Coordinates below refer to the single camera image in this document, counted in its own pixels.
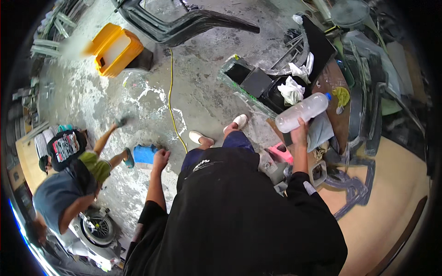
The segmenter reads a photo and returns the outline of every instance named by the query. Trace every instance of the green shorts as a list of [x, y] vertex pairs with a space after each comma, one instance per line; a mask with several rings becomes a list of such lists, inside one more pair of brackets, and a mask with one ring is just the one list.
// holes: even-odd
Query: green shorts
[[85, 164], [96, 181], [103, 184], [106, 178], [109, 177], [112, 170], [111, 165], [107, 161], [98, 160], [98, 156], [95, 152], [83, 152], [78, 159]]

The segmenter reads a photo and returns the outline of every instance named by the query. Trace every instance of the grey t-shirt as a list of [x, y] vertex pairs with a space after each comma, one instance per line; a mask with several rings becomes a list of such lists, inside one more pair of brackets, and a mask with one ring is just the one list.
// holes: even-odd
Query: grey t-shirt
[[46, 225], [60, 233], [58, 221], [63, 211], [84, 192], [72, 176], [69, 168], [47, 178], [35, 191], [32, 201], [34, 208], [45, 219]]

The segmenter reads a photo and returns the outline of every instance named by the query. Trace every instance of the scooter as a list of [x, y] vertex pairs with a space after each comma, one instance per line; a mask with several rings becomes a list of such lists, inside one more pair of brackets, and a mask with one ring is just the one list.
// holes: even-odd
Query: scooter
[[103, 271], [110, 271], [121, 261], [121, 244], [109, 209], [89, 209], [72, 220], [67, 233], [54, 233], [63, 248], [73, 255], [92, 259]]

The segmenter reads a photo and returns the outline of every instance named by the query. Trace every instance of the yellow plastic container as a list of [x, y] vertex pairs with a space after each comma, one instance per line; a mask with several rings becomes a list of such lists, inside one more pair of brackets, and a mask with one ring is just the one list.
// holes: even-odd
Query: yellow plastic container
[[114, 78], [123, 71], [144, 49], [132, 32], [108, 23], [92, 40], [87, 50], [93, 53], [95, 68], [100, 76]]

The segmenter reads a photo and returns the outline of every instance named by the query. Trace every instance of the white slip-on shoe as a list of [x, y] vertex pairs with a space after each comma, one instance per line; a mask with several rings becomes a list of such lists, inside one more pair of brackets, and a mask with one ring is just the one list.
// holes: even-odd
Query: white slip-on shoe
[[[201, 143], [199, 142], [199, 138], [201, 138], [201, 137], [205, 137], [205, 136], [202, 135], [201, 133], [199, 133], [198, 131], [194, 131], [194, 130], [189, 131], [189, 138], [192, 140], [192, 142], [201, 145]], [[209, 138], [209, 137], [205, 137], [205, 138], [212, 140], [213, 144], [215, 144], [215, 141], [212, 138]]]
[[247, 115], [241, 114], [240, 116], [236, 117], [233, 122], [238, 125], [238, 130], [242, 129], [247, 124]]

